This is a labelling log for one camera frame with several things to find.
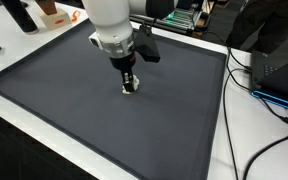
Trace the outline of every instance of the orange object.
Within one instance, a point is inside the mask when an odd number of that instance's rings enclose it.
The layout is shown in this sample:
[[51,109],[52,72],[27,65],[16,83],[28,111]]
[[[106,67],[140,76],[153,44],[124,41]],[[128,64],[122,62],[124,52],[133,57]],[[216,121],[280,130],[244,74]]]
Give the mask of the orange object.
[[73,19],[72,19],[72,22],[75,22],[75,21],[77,21],[77,18],[79,17],[81,15],[81,13],[78,11],[78,10],[76,10],[76,11],[74,11],[74,13],[73,13]]
[[60,19],[60,20],[56,21],[55,24],[61,24],[64,21],[65,21],[64,19]]

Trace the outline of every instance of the table surface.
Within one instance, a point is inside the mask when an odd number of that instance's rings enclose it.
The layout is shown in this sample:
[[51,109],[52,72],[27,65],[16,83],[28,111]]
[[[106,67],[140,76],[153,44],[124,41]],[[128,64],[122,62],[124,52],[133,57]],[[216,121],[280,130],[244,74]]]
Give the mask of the table surface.
[[[72,26],[49,32],[37,16],[40,9],[34,2],[27,2],[30,5],[27,10],[40,28],[40,32],[32,36],[24,35],[7,11],[0,7],[0,45],[5,48],[0,56],[0,70],[15,63],[87,18],[84,10],[57,4],[70,15],[78,9],[81,16],[78,22]],[[132,23],[132,25],[135,28],[139,27],[137,23]],[[227,49],[223,46],[198,39],[154,28],[153,33],[205,49],[227,53]],[[233,50],[233,54],[243,64],[250,63],[250,54],[238,50]],[[230,60],[230,66],[232,68],[238,67],[232,60]],[[248,85],[247,75],[237,72],[235,76],[243,85]],[[270,114],[261,102],[251,97],[249,93],[240,89],[232,81],[229,82],[227,87],[226,100],[231,138],[239,177],[241,178],[246,163],[252,155],[265,145],[288,135],[288,126]],[[277,113],[287,115],[285,109],[275,105],[271,106]],[[0,117],[99,179],[136,179],[78,141],[1,96]],[[208,179],[235,179],[222,105],[213,142]],[[248,179],[288,179],[288,141],[260,156],[252,166]]]

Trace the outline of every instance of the black cable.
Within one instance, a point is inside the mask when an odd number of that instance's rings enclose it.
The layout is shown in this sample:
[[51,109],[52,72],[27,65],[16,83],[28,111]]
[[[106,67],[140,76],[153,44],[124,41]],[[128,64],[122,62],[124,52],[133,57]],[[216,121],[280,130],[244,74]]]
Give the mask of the black cable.
[[236,180],[238,180],[238,171],[237,171],[237,166],[236,166],[236,161],[235,161],[235,156],[234,156],[234,149],[233,149],[233,145],[232,145],[232,140],[231,140],[231,133],[230,133],[230,129],[228,127],[228,118],[227,118],[227,112],[226,112],[226,87],[227,87],[227,83],[228,80],[230,79],[230,77],[233,77],[233,72],[234,71],[244,71],[249,73],[248,70],[245,69],[233,69],[232,71],[230,71],[225,84],[224,84],[224,90],[223,90],[223,108],[224,108],[224,119],[225,119],[225,126],[226,126],[226,132],[227,132],[227,137],[228,137],[228,141],[229,141],[229,145],[230,145],[230,150],[231,150],[231,156],[232,156],[232,161],[233,161],[233,166],[234,166],[234,172],[235,172],[235,177]]
[[277,118],[279,118],[281,121],[283,121],[284,123],[288,124],[288,117],[283,117],[278,115],[276,112],[273,111],[273,109],[267,104],[267,102],[263,99],[260,98],[260,100],[264,103],[264,105],[267,107],[267,109]]
[[232,49],[227,46],[227,44],[225,43],[225,41],[224,41],[222,38],[220,38],[219,35],[217,35],[217,34],[214,33],[214,32],[207,32],[207,33],[216,36],[216,37],[223,43],[223,45],[226,46],[227,50],[229,51],[229,54],[233,57],[234,61],[235,61],[237,64],[239,64],[240,66],[242,66],[242,67],[245,68],[245,69],[252,70],[251,67],[245,66],[244,64],[242,64],[240,61],[238,61],[238,60],[236,59],[236,57],[235,57],[234,54],[232,53]]
[[202,40],[205,40],[207,37],[207,33],[210,31],[211,23],[208,25],[207,30],[203,33]]
[[[263,100],[262,98],[260,98],[260,100],[264,103],[264,105],[268,108],[268,110],[274,115],[276,116],[277,118],[281,119],[284,123],[288,124],[288,118],[287,117],[282,117],[280,115],[278,115],[276,112],[273,111],[273,109],[267,104],[267,102],[265,100]],[[264,147],[263,149],[261,149],[260,151],[258,151],[251,159],[250,161],[247,163],[246,165],[246,168],[245,168],[245,172],[244,172],[244,175],[243,175],[243,180],[246,180],[247,179],[247,175],[248,175],[248,172],[252,166],[252,164],[254,163],[254,161],[261,155],[263,154],[264,152],[266,152],[267,150],[269,150],[270,148],[284,142],[288,140],[288,136],[280,139],[280,140],[277,140],[269,145],[267,145],[266,147]]]
[[[234,82],[240,86],[241,88],[245,89],[245,90],[249,90],[249,88],[247,87],[244,87],[242,86],[241,84],[239,84],[235,77],[233,76],[233,72],[234,71],[237,71],[237,70],[240,70],[240,71],[244,71],[244,72],[247,72],[247,73],[251,73],[251,67],[248,67],[248,66],[245,66],[243,65],[242,63],[240,63],[233,55],[232,51],[231,51],[231,48],[228,47],[226,45],[226,43],[215,33],[213,32],[208,32],[210,34],[213,34],[215,35],[228,49],[228,59],[227,59],[227,64],[226,64],[226,68],[228,69],[228,72],[229,72],[229,76],[227,77],[226,79],[226,82],[225,82],[225,85],[224,85],[224,91],[223,91],[223,106],[224,106],[224,118],[225,118],[225,124],[226,124],[226,130],[227,130],[227,135],[228,135],[228,140],[229,140],[229,145],[230,145],[230,149],[231,149],[231,155],[232,155],[232,161],[233,161],[233,165],[234,165],[234,172],[235,172],[235,176],[236,176],[236,180],[238,180],[238,172],[237,172],[237,166],[236,166],[236,161],[235,161],[235,156],[234,156],[234,149],[233,149],[233,145],[232,145],[232,140],[231,140],[231,136],[230,136],[230,130],[229,130],[229,127],[228,127],[228,118],[227,118],[227,112],[226,112],[226,87],[227,87],[227,83],[228,83],[228,80],[230,77],[232,77],[232,79],[234,80]],[[244,67],[245,69],[233,69],[232,71],[230,70],[228,64],[229,64],[229,59],[230,59],[230,56],[232,55],[233,59],[235,60],[235,62],[237,62],[239,65],[241,65],[242,67]],[[278,117],[279,119],[281,119],[283,122],[287,123],[288,124],[288,118],[287,117],[282,117],[282,116],[279,116],[277,113],[275,113],[272,108],[265,102],[263,101],[265,106],[269,109],[269,111],[274,114],[276,117]],[[280,139],[280,140],[277,140],[269,145],[267,145],[266,147],[264,147],[263,149],[261,149],[260,151],[258,151],[251,159],[250,161],[247,163],[247,166],[246,166],[246,169],[245,169],[245,172],[244,172],[244,175],[243,175],[243,180],[246,180],[247,179],[247,175],[248,175],[248,172],[252,166],[252,164],[254,163],[254,161],[260,156],[262,155],[264,152],[268,151],[270,148],[284,142],[284,141],[287,141],[288,140],[288,136]]]
[[267,150],[271,149],[272,147],[284,142],[284,141],[287,141],[288,140],[288,136],[280,139],[280,140],[277,140],[269,145],[267,145],[266,147],[264,147],[263,149],[261,149],[260,151],[258,151],[251,159],[250,161],[247,163],[246,165],[246,169],[245,169],[245,172],[244,172],[244,175],[243,175],[243,180],[246,180],[247,179],[247,175],[248,175],[248,172],[252,166],[252,164],[254,163],[254,161],[260,156],[262,155],[264,152],[266,152]]

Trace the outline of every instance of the floor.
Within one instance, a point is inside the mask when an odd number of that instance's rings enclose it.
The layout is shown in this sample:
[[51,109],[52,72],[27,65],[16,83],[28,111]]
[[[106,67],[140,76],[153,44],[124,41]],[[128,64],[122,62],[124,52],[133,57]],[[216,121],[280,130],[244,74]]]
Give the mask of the floor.
[[[245,0],[231,0],[225,9],[216,8],[212,14],[212,21],[210,23],[209,31],[218,34],[223,40],[226,40],[229,35],[233,22],[238,14],[242,4]],[[257,32],[254,33],[245,44],[242,46],[242,50],[248,49],[257,39]],[[206,36],[206,41],[221,44],[221,42],[213,35]],[[288,40],[277,49],[271,57],[274,60],[288,59]]]
[[0,180],[96,180],[0,118]]

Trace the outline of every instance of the wire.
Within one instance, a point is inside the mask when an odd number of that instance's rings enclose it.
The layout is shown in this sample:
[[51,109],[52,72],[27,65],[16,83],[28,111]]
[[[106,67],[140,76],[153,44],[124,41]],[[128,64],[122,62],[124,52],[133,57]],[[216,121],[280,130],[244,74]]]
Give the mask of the wire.
[[262,98],[260,98],[260,100],[264,103],[264,105],[267,107],[267,109],[277,118],[279,118],[281,121],[283,121],[284,123],[288,124],[288,117],[283,117],[278,115],[276,112],[273,111],[273,109],[267,104],[267,102],[265,100],[263,100]]
[[245,70],[245,69],[233,69],[232,71],[230,71],[230,74],[228,75],[228,77],[227,77],[227,79],[225,81],[224,90],[223,90],[223,108],[224,108],[225,126],[226,126],[227,137],[228,137],[228,141],[229,141],[229,145],[230,145],[231,155],[232,155],[232,161],[233,161],[233,166],[234,166],[235,177],[236,177],[236,180],[238,180],[238,171],[237,171],[236,160],[235,160],[235,155],[234,155],[234,149],[233,149],[233,145],[232,145],[231,133],[230,133],[230,129],[229,129],[229,126],[228,126],[228,117],[227,117],[227,112],[226,112],[226,88],[227,88],[227,83],[228,83],[230,77],[233,77],[233,72],[235,72],[235,71],[244,71],[244,72],[247,72],[247,73],[249,73],[249,71]]
[[243,175],[243,180],[246,180],[247,179],[247,175],[248,175],[248,172],[249,170],[251,169],[251,166],[252,164],[254,163],[254,161],[260,156],[262,155],[264,152],[266,152],[267,150],[271,149],[272,147],[284,142],[284,141],[287,141],[288,140],[288,136],[280,139],[280,140],[277,140],[269,145],[267,145],[266,147],[264,147],[263,149],[261,149],[260,151],[258,151],[251,159],[250,161],[247,163],[247,166],[246,166],[246,169],[245,169],[245,172],[244,172],[244,175]]
[[232,49],[227,46],[227,44],[225,43],[225,41],[224,41],[222,38],[220,38],[219,35],[217,35],[217,34],[214,33],[214,32],[207,32],[207,33],[216,36],[216,37],[223,43],[223,45],[226,46],[227,50],[229,51],[229,54],[233,57],[234,61],[235,61],[237,64],[239,64],[240,66],[242,66],[242,67],[245,68],[245,69],[252,70],[251,67],[245,66],[244,64],[242,64],[240,61],[238,61],[238,60],[236,59],[236,57],[235,57],[234,54],[232,53]]
[[[267,104],[266,101],[264,101],[262,98],[259,98],[263,103],[264,105],[267,107],[267,109],[274,115],[276,116],[277,118],[281,119],[284,123],[288,124],[288,118],[287,117],[282,117],[280,115],[278,115],[276,112],[273,111],[273,109]],[[282,138],[282,139],[279,139],[269,145],[267,145],[266,147],[264,147],[263,149],[261,149],[260,151],[258,151],[251,159],[250,161],[247,163],[246,165],[246,168],[245,168],[245,172],[244,172],[244,175],[243,175],[243,180],[246,180],[247,179],[247,175],[248,175],[248,172],[249,170],[251,169],[251,166],[252,164],[254,163],[254,161],[260,156],[262,155],[264,152],[268,151],[270,148],[284,142],[284,141],[287,141],[288,140],[288,136]]]
[[[225,81],[225,85],[224,85],[224,90],[223,90],[223,107],[224,107],[224,118],[225,118],[225,125],[226,125],[226,132],[227,132],[227,136],[228,136],[228,140],[229,140],[229,145],[230,145],[230,150],[231,150],[231,155],[232,155],[232,161],[233,161],[233,165],[234,165],[234,172],[235,172],[235,177],[236,177],[236,180],[239,180],[238,178],[238,171],[237,171],[237,166],[236,166],[236,160],[235,160],[235,156],[234,156],[234,149],[233,149],[233,145],[232,145],[232,140],[231,140],[231,134],[230,134],[230,130],[229,130],[229,126],[228,126],[228,117],[227,117],[227,112],[226,112],[226,88],[227,88],[227,83],[229,81],[229,78],[232,77],[233,81],[238,85],[240,86],[241,88],[243,88],[244,90],[248,90],[250,91],[249,88],[245,87],[245,86],[242,86],[241,84],[239,84],[235,77],[233,76],[233,72],[239,70],[239,71],[244,71],[246,73],[250,73],[251,74],[251,67],[248,67],[248,66],[245,66],[243,65],[242,63],[240,63],[233,55],[232,51],[231,51],[231,48],[228,47],[226,45],[226,43],[215,33],[213,32],[208,32],[210,34],[213,34],[215,35],[228,49],[228,56],[227,56],[227,63],[226,63],[226,68],[228,69],[228,72],[229,72],[229,76],[227,77],[226,81]],[[242,67],[244,67],[245,69],[233,69],[232,71],[230,70],[229,68],[229,59],[230,59],[230,56],[232,55],[233,59],[235,60],[235,62],[237,62],[239,65],[241,65]],[[277,113],[275,113],[272,108],[266,103],[266,101],[262,100],[265,104],[265,106],[269,109],[269,111],[274,114],[276,117],[278,117],[279,119],[281,119],[283,122],[287,123],[288,124],[288,118],[287,117],[282,117],[280,115],[278,115]],[[245,168],[245,172],[243,174],[243,180],[246,180],[247,179],[247,175],[248,175],[248,172],[249,170],[251,169],[251,166],[252,164],[255,162],[255,160],[260,156],[262,155],[264,152],[268,151],[269,149],[271,149],[272,147],[284,142],[284,141],[287,141],[288,140],[288,136],[282,138],[282,139],[279,139],[269,145],[267,145],[266,147],[264,147],[263,149],[261,149],[260,151],[258,151],[250,160],[249,162],[247,163],[246,165],[246,168]]]

